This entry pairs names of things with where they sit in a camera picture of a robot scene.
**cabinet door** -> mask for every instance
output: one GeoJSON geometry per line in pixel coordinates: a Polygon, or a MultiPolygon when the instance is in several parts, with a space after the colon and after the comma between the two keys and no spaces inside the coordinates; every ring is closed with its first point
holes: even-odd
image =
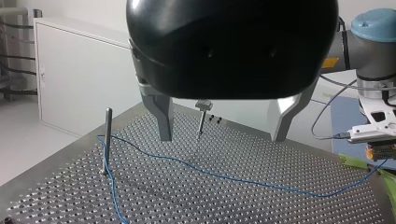
{"type": "Polygon", "coordinates": [[[141,101],[129,49],[37,25],[40,117],[44,124],[84,135],[141,101]]]}

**metal rod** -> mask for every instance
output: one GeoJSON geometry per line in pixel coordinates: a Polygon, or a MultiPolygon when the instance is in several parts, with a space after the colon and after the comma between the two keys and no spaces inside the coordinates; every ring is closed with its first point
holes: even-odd
{"type": "Polygon", "coordinates": [[[206,116],[206,111],[204,110],[204,111],[202,112],[201,121],[200,121],[200,123],[199,123],[199,129],[198,129],[198,134],[199,134],[199,136],[203,133],[203,132],[202,132],[202,129],[204,128],[205,116],[206,116]]]}
{"type": "Polygon", "coordinates": [[[107,174],[106,163],[108,164],[108,159],[110,157],[110,140],[111,140],[111,123],[113,120],[113,109],[108,108],[106,110],[106,134],[105,134],[105,146],[103,148],[103,167],[102,167],[102,174],[107,174]]]}
{"type": "Polygon", "coordinates": [[[29,12],[26,7],[2,7],[0,8],[0,16],[26,16],[29,12]]]}

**blue cable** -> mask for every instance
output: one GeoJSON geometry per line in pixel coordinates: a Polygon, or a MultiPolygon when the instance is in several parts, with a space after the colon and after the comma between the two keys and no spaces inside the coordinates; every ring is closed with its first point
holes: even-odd
{"type": "MultiPolygon", "coordinates": [[[[97,139],[99,139],[99,141],[100,141],[100,142],[102,143],[102,145],[105,147],[105,146],[106,146],[105,142],[100,138],[100,137],[104,137],[104,136],[103,136],[103,135],[97,135],[96,137],[97,137],[97,139]]],[[[113,136],[113,135],[111,135],[111,137],[112,137],[112,138],[115,138],[115,139],[118,139],[118,140],[120,140],[121,142],[124,142],[124,143],[126,143],[126,144],[131,145],[131,146],[134,147],[136,150],[138,150],[139,152],[145,154],[145,155],[148,156],[148,157],[155,158],[155,159],[169,160],[169,161],[177,161],[177,162],[180,162],[180,163],[182,163],[182,164],[184,164],[184,165],[190,167],[192,170],[196,170],[196,171],[198,171],[198,172],[200,172],[200,173],[202,173],[202,174],[204,174],[204,175],[211,175],[211,176],[214,176],[214,177],[217,177],[217,178],[221,178],[221,179],[226,179],[226,180],[231,180],[231,181],[234,181],[234,182],[241,182],[241,183],[246,183],[246,184],[251,184],[251,185],[257,185],[257,186],[266,187],[266,188],[271,188],[271,189],[280,189],[280,190],[284,190],[284,191],[290,191],[290,192],[295,192],[295,193],[301,193],[301,194],[309,195],[309,196],[316,197],[316,198],[330,198],[330,197],[332,197],[332,196],[334,196],[334,195],[337,195],[337,194],[340,194],[341,192],[346,191],[347,189],[351,189],[351,188],[357,187],[359,184],[361,184],[362,182],[364,182],[365,180],[367,180],[372,174],[374,174],[379,168],[381,168],[381,167],[385,164],[385,162],[388,161],[388,159],[385,159],[380,165],[376,166],[376,167],[374,168],[374,170],[371,171],[366,177],[364,177],[363,179],[361,179],[361,180],[359,180],[359,181],[357,181],[357,182],[355,182],[355,183],[353,183],[353,184],[347,185],[347,186],[345,186],[345,187],[343,187],[343,188],[341,188],[341,189],[339,189],[339,190],[337,190],[337,191],[335,191],[335,192],[333,192],[333,193],[318,194],[318,193],[313,193],[313,192],[310,192],[310,191],[307,191],[307,190],[303,190],[303,189],[292,189],[292,188],[280,187],[280,186],[277,186],[277,185],[270,185],[270,184],[265,184],[265,183],[261,183],[261,182],[257,182],[257,181],[251,181],[251,180],[246,180],[246,179],[239,179],[239,178],[234,178],[234,177],[230,177],[230,176],[227,176],[227,175],[219,175],[219,174],[210,173],[210,172],[205,171],[205,170],[203,170],[203,169],[201,169],[201,168],[199,168],[199,167],[193,166],[193,165],[191,165],[191,164],[189,164],[189,163],[187,163],[187,162],[185,162],[185,161],[182,161],[182,160],[180,160],[180,159],[178,159],[178,158],[172,158],[172,157],[166,157],[166,156],[161,156],[161,155],[149,154],[149,153],[147,153],[147,152],[141,150],[139,147],[135,146],[133,143],[131,143],[131,142],[127,141],[127,140],[124,140],[124,139],[122,139],[122,138],[119,138],[119,137],[113,136]]],[[[120,214],[119,206],[118,206],[118,204],[117,204],[117,195],[116,195],[116,193],[115,193],[116,188],[115,188],[114,177],[113,177],[112,174],[110,173],[110,170],[107,168],[107,164],[106,164],[106,169],[107,169],[107,172],[109,173],[110,178],[111,178],[111,181],[112,181],[112,187],[113,187],[113,188],[112,188],[112,190],[113,190],[113,202],[114,202],[114,204],[115,204],[115,206],[116,206],[117,214],[119,215],[119,217],[120,217],[120,219],[121,219],[121,221],[122,221],[123,223],[128,223],[128,222],[125,220],[125,218],[122,217],[122,215],[120,214]]]]}
{"type": "MultiPolygon", "coordinates": [[[[101,137],[101,135],[97,135],[97,136],[96,136],[96,138],[102,143],[102,146],[103,146],[103,147],[107,147],[107,146],[106,146],[106,143],[105,143],[102,139],[100,139],[100,137],[101,137]]],[[[120,218],[120,220],[121,220],[121,222],[122,222],[123,224],[129,224],[129,222],[122,216],[122,214],[121,214],[121,212],[120,212],[120,209],[119,209],[119,204],[118,204],[118,202],[117,202],[116,181],[115,181],[115,179],[114,179],[114,176],[113,176],[113,174],[111,173],[111,170],[108,168],[108,163],[107,163],[107,161],[104,160],[104,162],[105,162],[105,167],[106,167],[108,176],[109,176],[110,179],[111,179],[111,192],[112,192],[113,203],[114,203],[114,207],[116,208],[117,215],[119,216],[119,218],[120,218]]]]}

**cable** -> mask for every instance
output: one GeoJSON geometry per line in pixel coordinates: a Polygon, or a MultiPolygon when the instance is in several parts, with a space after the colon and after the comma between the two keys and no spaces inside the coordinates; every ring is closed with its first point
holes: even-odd
{"type": "Polygon", "coordinates": [[[6,54],[0,54],[0,57],[1,58],[25,59],[25,60],[35,61],[35,58],[22,57],[22,56],[12,56],[12,55],[6,55],[6,54]]]}
{"type": "Polygon", "coordinates": [[[3,68],[3,69],[6,69],[6,70],[8,70],[9,72],[14,72],[14,73],[24,73],[24,74],[29,74],[29,75],[36,76],[36,73],[35,73],[35,72],[31,72],[31,71],[24,71],[24,70],[19,70],[19,69],[13,69],[13,68],[10,68],[10,67],[6,66],[6,65],[5,65],[5,64],[3,64],[3,63],[0,63],[0,67],[1,67],[1,68],[3,68]]]}
{"type": "Polygon", "coordinates": [[[325,77],[323,75],[320,75],[320,77],[323,78],[324,80],[332,83],[332,84],[335,84],[335,85],[338,85],[338,86],[342,86],[342,87],[347,87],[347,88],[354,89],[354,90],[360,90],[360,91],[394,91],[394,90],[396,90],[396,87],[386,87],[386,88],[355,87],[355,86],[350,86],[350,85],[347,85],[347,84],[344,84],[344,83],[341,83],[341,82],[337,82],[337,81],[331,80],[328,77],[325,77]]]}
{"type": "MultiPolygon", "coordinates": [[[[96,138],[101,142],[102,146],[103,147],[107,147],[106,143],[100,137],[103,137],[103,135],[97,135],[96,136],[96,138]]],[[[114,179],[114,176],[111,173],[111,170],[108,168],[107,161],[104,160],[104,162],[105,162],[106,171],[107,171],[108,176],[110,177],[110,180],[111,180],[111,194],[112,194],[113,203],[114,203],[114,207],[116,208],[117,215],[119,216],[119,218],[120,218],[120,220],[122,221],[123,224],[129,224],[129,222],[122,216],[122,213],[121,213],[121,211],[119,209],[119,203],[117,202],[116,181],[114,179]]]]}
{"type": "Polygon", "coordinates": [[[322,108],[322,110],[321,110],[320,113],[318,114],[317,118],[315,119],[315,121],[314,121],[314,123],[312,124],[312,127],[311,127],[311,133],[312,133],[312,135],[313,135],[316,139],[318,139],[318,140],[326,140],[326,139],[346,139],[346,138],[349,138],[349,137],[350,137],[349,133],[339,133],[339,134],[336,134],[335,136],[321,137],[321,136],[317,136],[317,135],[315,134],[314,129],[315,129],[315,125],[317,125],[318,120],[320,119],[321,115],[322,115],[323,112],[326,110],[326,108],[332,103],[332,101],[333,101],[335,98],[337,98],[337,96],[339,96],[343,91],[345,91],[345,90],[348,88],[348,86],[353,85],[355,82],[356,82],[356,79],[353,80],[352,82],[350,82],[348,85],[346,85],[346,86],[345,86],[343,89],[341,89],[339,92],[337,92],[337,93],[332,97],[332,99],[330,99],[330,101],[322,108]]]}
{"type": "MultiPolygon", "coordinates": [[[[97,135],[96,136],[96,138],[101,142],[102,146],[106,147],[106,144],[101,139],[101,137],[104,137],[104,136],[103,135],[97,135]]],[[[339,189],[339,190],[337,190],[337,191],[335,191],[333,193],[318,194],[318,193],[313,193],[313,192],[310,192],[310,191],[307,191],[307,190],[302,190],[302,189],[292,189],[292,188],[287,188],[287,187],[281,187],[281,186],[276,186],[276,185],[265,184],[265,183],[261,183],[261,182],[257,182],[257,181],[239,179],[239,178],[230,177],[230,176],[227,176],[227,175],[219,175],[219,174],[210,173],[210,172],[205,171],[205,170],[203,170],[203,169],[201,169],[199,167],[193,166],[193,165],[191,165],[191,164],[189,164],[189,163],[187,163],[185,161],[182,161],[182,160],[180,160],[178,158],[150,154],[150,153],[147,153],[147,152],[141,150],[139,147],[135,146],[133,143],[131,143],[131,142],[127,141],[127,140],[124,140],[122,138],[119,138],[119,137],[113,136],[113,135],[111,135],[111,137],[115,138],[115,139],[118,139],[119,141],[124,142],[124,143],[134,147],[136,150],[138,150],[139,152],[141,152],[142,154],[144,154],[144,155],[146,155],[148,157],[155,158],[155,159],[161,159],[161,160],[177,161],[177,162],[182,163],[182,164],[190,167],[191,169],[193,169],[195,171],[198,171],[199,173],[202,173],[204,175],[211,175],[211,176],[214,176],[214,177],[217,177],[217,178],[221,178],[221,179],[226,179],[226,180],[231,180],[231,181],[234,181],[234,182],[241,182],[241,183],[246,183],[246,184],[251,184],[251,185],[257,185],[257,186],[271,188],[271,189],[280,189],[280,190],[285,190],[285,191],[289,191],[289,192],[301,193],[301,194],[305,194],[305,195],[309,195],[309,196],[317,197],[317,198],[330,198],[330,197],[332,197],[334,195],[337,195],[337,194],[339,194],[341,192],[346,191],[347,189],[355,188],[356,186],[358,186],[359,184],[361,184],[362,182],[367,180],[372,174],[374,174],[379,168],[381,168],[388,161],[388,159],[385,159],[380,165],[376,166],[366,177],[362,178],[361,180],[359,180],[359,181],[357,181],[357,182],[355,182],[353,184],[347,185],[347,186],[345,186],[345,187],[343,187],[343,188],[341,188],[341,189],[339,189]]],[[[117,203],[117,194],[116,194],[116,187],[115,187],[116,183],[115,183],[115,180],[114,180],[114,176],[113,176],[113,174],[111,174],[111,171],[108,168],[107,162],[105,162],[105,165],[106,165],[106,170],[109,173],[109,176],[110,176],[110,179],[111,179],[113,202],[114,202],[114,206],[116,208],[117,214],[118,214],[120,220],[124,224],[128,224],[128,221],[120,213],[120,209],[119,209],[119,206],[118,206],[118,203],[117,203]]]]}
{"type": "Polygon", "coordinates": [[[31,25],[15,25],[15,24],[6,23],[3,21],[0,21],[0,24],[3,24],[5,26],[11,27],[11,28],[15,28],[15,29],[31,29],[31,30],[33,30],[33,28],[34,28],[31,25]]]}
{"type": "Polygon", "coordinates": [[[341,30],[340,27],[343,27],[343,31],[347,30],[346,23],[344,22],[342,17],[338,17],[338,23],[339,23],[339,26],[338,26],[338,30],[337,31],[341,30]]]}
{"type": "Polygon", "coordinates": [[[389,91],[382,91],[382,100],[384,101],[384,104],[390,107],[396,107],[396,105],[391,105],[389,103],[389,91]]]}
{"type": "Polygon", "coordinates": [[[23,43],[23,44],[34,44],[34,43],[35,43],[35,41],[33,41],[33,40],[25,40],[25,39],[17,38],[16,36],[7,33],[2,27],[0,27],[0,31],[1,31],[4,35],[8,36],[9,38],[11,38],[11,39],[13,39],[13,40],[16,40],[16,41],[18,41],[18,42],[21,42],[21,43],[23,43]]]}

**metal post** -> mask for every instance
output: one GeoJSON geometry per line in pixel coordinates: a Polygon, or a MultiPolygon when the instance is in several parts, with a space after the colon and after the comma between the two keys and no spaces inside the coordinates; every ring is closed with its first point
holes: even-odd
{"type": "Polygon", "coordinates": [[[105,146],[103,148],[103,166],[102,174],[107,174],[106,163],[108,164],[108,158],[110,157],[110,140],[111,140],[111,122],[113,120],[113,109],[108,108],[106,110],[106,134],[105,134],[105,146]]]}
{"type": "Polygon", "coordinates": [[[202,112],[201,121],[199,123],[198,136],[200,136],[203,133],[202,129],[204,128],[205,116],[206,116],[206,110],[202,112]]]}

